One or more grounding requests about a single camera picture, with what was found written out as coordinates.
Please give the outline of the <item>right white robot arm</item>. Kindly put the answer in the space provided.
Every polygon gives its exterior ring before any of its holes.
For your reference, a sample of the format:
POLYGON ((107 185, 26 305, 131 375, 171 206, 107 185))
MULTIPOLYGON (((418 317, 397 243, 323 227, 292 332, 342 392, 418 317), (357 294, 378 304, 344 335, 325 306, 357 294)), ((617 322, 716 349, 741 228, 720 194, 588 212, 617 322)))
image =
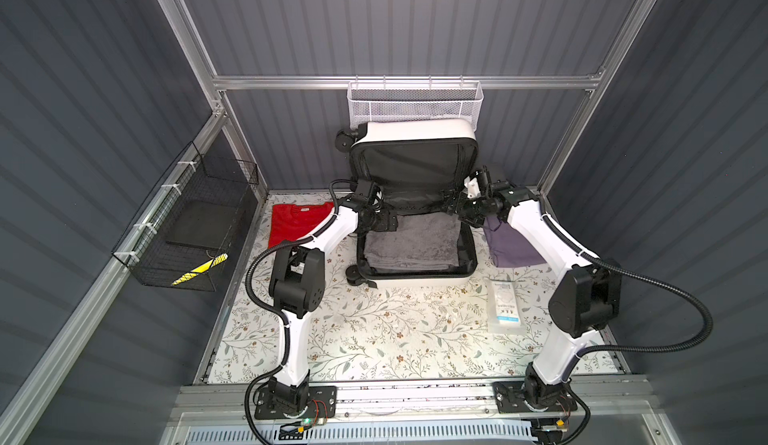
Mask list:
POLYGON ((463 179, 463 190, 450 210, 475 227, 497 217, 520 233, 555 273, 558 285, 548 302, 553 329, 530 364, 526 381, 544 387, 567 382, 580 354, 618 315, 620 276, 588 260, 589 251, 548 213, 538 194, 494 182, 485 167, 463 179))

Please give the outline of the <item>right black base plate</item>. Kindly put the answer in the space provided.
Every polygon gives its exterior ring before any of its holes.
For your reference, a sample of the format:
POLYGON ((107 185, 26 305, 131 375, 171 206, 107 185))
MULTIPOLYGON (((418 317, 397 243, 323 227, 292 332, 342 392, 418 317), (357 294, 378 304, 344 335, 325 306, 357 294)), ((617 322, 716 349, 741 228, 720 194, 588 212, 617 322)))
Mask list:
POLYGON ((491 384, 500 413, 577 411, 580 406, 564 384, 540 384, 536 380, 496 381, 491 384))

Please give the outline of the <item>purple pants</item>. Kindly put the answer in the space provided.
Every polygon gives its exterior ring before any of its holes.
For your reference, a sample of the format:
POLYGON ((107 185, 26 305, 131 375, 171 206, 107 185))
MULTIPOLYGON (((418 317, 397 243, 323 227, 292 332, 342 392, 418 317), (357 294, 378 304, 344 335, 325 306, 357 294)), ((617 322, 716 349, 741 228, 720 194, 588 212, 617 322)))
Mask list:
POLYGON ((517 268, 541 265, 546 262, 520 232, 498 217, 487 217, 482 230, 490 258, 496 267, 517 268))

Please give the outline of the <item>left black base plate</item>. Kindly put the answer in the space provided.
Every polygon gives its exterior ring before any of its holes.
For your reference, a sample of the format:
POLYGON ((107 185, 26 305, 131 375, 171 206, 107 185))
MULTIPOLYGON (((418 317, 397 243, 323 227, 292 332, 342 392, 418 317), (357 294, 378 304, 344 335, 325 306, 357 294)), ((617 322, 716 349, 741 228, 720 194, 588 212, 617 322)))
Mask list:
POLYGON ((337 395, 335 386, 266 385, 256 394, 253 416, 257 420, 333 418, 337 395))

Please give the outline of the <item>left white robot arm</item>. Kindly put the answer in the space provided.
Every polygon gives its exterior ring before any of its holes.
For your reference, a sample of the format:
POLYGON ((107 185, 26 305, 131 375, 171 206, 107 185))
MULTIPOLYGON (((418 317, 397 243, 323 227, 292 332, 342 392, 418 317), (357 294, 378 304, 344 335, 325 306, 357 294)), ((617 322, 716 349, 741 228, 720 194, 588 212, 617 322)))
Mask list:
POLYGON ((292 242, 276 247, 270 276, 269 295, 273 306, 286 321, 287 347, 275 382, 288 390, 306 387, 309 382, 309 336, 314 312, 319 308, 326 289, 326 255, 336 249, 345 237, 372 227, 372 220, 362 222, 361 215, 373 215, 382 206, 383 192, 370 180, 342 181, 352 186, 350 194, 340 198, 333 181, 329 186, 332 206, 328 214, 311 231, 292 242))

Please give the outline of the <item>white vented panel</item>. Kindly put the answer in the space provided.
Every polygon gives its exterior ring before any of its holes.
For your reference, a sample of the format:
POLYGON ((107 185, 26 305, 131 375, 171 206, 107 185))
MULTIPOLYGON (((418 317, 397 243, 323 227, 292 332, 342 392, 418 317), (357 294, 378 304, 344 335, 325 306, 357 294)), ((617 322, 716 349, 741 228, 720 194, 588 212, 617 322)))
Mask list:
POLYGON ((335 422, 296 437, 281 436, 276 425, 261 425, 270 444, 435 444, 475 441, 537 443, 527 421, 481 419, 461 421, 335 422))

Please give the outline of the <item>red folded t-shirt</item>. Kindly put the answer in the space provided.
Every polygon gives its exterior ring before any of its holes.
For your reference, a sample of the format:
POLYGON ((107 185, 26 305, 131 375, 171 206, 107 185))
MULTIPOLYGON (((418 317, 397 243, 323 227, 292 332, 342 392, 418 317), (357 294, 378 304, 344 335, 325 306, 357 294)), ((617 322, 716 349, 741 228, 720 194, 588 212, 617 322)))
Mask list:
POLYGON ((272 207, 268 247, 304 237, 332 211, 331 201, 314 205, 275 204, 272 207))

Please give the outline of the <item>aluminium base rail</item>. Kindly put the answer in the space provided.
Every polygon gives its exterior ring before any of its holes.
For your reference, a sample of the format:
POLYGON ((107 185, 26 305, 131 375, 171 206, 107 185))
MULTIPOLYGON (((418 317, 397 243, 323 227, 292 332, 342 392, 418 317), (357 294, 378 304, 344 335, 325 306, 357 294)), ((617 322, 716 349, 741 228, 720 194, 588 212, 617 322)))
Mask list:
MULTIPOLYGON (((337 420, 397 418, 480 418, 493 416, 509 395, 516 395, 522 379, 506 379, 494 388, 496 378, 420 379, 333 382, 336 395, 308 411, 333 410, 337 420)), ((659 407, 659 400, 643 375, 581 375, 572 379, 572 390, 595 414, 642 414, 659 407)), ((186 420, 245 419, 245 386, 184 386, 170 413, 171 423, 186 420)))

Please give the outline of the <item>grey towel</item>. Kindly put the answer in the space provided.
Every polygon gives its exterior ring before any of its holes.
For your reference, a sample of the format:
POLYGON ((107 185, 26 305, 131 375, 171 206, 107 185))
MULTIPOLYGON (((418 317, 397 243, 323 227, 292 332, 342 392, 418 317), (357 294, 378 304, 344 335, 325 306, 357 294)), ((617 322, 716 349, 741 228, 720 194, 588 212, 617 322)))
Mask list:
POLYGON ((397 218, 394 231, 366 234, 363 257, 376 269, 443 271, 459 265, 461 222, 438 212, 397 218))

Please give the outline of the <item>floral table mat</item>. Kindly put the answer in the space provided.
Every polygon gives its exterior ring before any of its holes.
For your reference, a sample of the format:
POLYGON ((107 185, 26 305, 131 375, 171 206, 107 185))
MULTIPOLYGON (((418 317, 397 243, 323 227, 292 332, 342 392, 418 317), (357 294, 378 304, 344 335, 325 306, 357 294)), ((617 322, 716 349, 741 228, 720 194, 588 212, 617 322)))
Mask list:
MULTIPOLYGON (((327 192, 268 198, 248 263, 267 248, 275 204, 320 204, 327 192)), ((489 258, 481 230, 471 229, 479 265, 467 284, 386 286, 369 289, 346 282, 355 257, 347 237, 326 259, 326 292, 311 318, 308 361, 313 381, 501 377, 524 374, 552 322, 547 303, 557 281, 546 264, 499 269, 489 258), (515 287, 522 331, 488 329, 487 286, 515 287)), ((239 384, 278 363, 280 321, 255 306, 241 283, 207 371, 208 384, 239 384)))

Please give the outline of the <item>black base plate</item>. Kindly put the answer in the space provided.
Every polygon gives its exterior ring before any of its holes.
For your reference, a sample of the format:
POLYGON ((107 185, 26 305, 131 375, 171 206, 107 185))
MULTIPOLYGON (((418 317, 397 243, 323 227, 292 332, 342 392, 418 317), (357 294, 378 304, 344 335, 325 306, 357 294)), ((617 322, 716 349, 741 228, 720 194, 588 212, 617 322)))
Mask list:
POLYGON ((577 411, 580 406, 564 384, 540 384, 536 380, 496 381, 491 384, 500 413, 577 411))
POLYGON ((335 386, 266 385, 256 394, 253 416, 257 420, 333 418, 337 395, 335 386))

